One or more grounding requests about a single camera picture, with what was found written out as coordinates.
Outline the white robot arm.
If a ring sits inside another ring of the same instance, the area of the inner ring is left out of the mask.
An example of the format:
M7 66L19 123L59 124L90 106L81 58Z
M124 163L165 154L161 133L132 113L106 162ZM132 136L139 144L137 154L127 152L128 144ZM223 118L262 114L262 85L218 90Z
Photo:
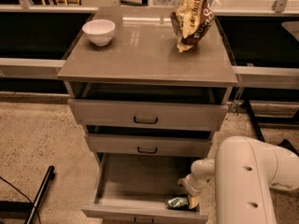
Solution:
M217 224L277 224L271 189L299 188L299 157L294 152L245 136L232 136L216 158L194 161L178 183L198 204L204 186L215 182Z

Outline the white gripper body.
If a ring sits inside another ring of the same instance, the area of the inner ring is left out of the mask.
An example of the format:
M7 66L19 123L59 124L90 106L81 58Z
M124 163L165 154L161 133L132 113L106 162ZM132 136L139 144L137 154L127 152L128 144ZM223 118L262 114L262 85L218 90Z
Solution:
M206 185L207 181L204 178L196 179L193 175L187 175L185 178L185 189L192 196L198 196Z

